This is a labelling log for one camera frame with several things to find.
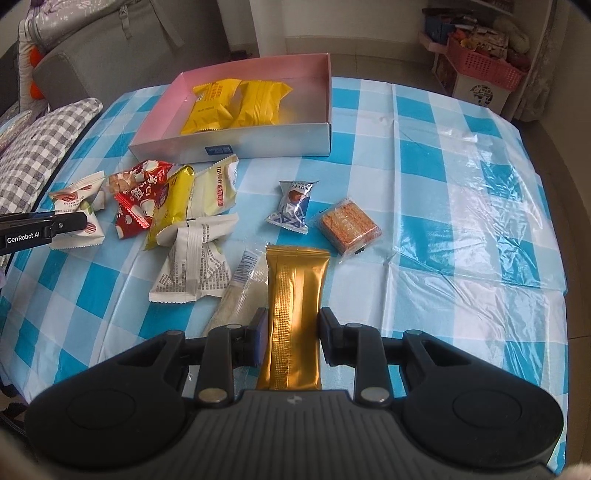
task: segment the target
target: blue and white candy wrapper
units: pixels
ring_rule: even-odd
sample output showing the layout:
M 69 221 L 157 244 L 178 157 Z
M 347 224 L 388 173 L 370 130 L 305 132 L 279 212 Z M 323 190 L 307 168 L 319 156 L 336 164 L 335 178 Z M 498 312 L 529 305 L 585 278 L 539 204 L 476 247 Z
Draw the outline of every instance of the blue and white candy wrapper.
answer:
M 310 202 L 310 192 L 318 181 L 285 181 L 281 180 L 283 197 L 276 212 L 270 214 L 267 222 L 287 228 L 292 232 L 308 233 L 306 212 Z

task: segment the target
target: table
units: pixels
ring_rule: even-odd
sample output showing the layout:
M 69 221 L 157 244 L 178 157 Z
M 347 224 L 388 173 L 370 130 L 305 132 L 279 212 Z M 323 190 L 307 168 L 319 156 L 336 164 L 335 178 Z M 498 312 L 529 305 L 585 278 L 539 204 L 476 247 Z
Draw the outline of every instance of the table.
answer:
M 164 90 L 138 90 L 111 105 L 50 190 L 133 166 L 128 144 Z M 240 161 L 233 209 L 240 221 L 223 246 L 231 267 L 254 244 L 327 248 L 335 258 L 323 304 L 341 322 L 385 336 L 425 330 L 545 388 L 566 418 L 566 282 L 544 190 L 518 131 L 469 103 L 344 78 L 333 79 L 332 127 L 329 157 Z M 383 237 L 338 264 L 316 228 L 304 236 L 265 223 L 280 199 L 279 180 L 292 179 L 319 180 L 309 218 L 350 196 Z M 40 208 L 51 208 L 47 198 Z M 167 249 L 143 251 L 143 235 L 119 240 L 115 209 L 111 201 L 98 212 L 102 245 L 38 247 L 18 253 L 8 271 L 0 362 L 27 400 L 162 331 L 199 336 L 216 308 L 211 297 L 149 303 Z M 404 395 L 397 369 L 391 374 L 395 394 Z M 322 380 L 325 388 L 351 388 L 353 371 L 323 365 Z M 565 435 L 566 428 L 554 469 L 564 465 Z

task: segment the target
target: pink basket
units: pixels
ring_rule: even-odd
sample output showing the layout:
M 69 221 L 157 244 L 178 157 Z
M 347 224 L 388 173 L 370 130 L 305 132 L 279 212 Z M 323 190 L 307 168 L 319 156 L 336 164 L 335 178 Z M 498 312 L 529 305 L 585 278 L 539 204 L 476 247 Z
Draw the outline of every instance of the pink basket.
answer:
M 510 92 L 519 86 L 521 79 L 525 76 L 524 72 L 506 62 L 462 47 L 452 36 L 447 43 L 447 58 L 458 73 L 491 82 Z

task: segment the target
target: blue label on box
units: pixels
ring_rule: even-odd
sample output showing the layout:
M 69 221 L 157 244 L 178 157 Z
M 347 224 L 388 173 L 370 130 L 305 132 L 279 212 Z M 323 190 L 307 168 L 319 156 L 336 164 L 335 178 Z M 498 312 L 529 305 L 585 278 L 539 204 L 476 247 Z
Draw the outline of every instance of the blue label on box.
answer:
M 231 145 L 215 145 L 214 147 L 205 147 L 208 155 L 232 155 L 234 152 Z

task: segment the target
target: pink box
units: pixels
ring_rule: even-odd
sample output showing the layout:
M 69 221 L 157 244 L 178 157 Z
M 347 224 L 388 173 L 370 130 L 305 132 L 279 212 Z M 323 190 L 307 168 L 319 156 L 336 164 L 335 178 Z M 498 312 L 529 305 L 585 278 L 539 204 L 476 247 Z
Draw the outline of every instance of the pink box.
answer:
M 280 124 L 228 128 L 180 135 L 193 108 L 193 87 L 225 78 L 277 80 L 293 91 L 282 101 Z M 212 65 L 181 73 L 160 97 L 129 149 L 139 160 L 172 163 L 239 158 L 330 154 L 332 110 L 330 55 L 264 57 Z

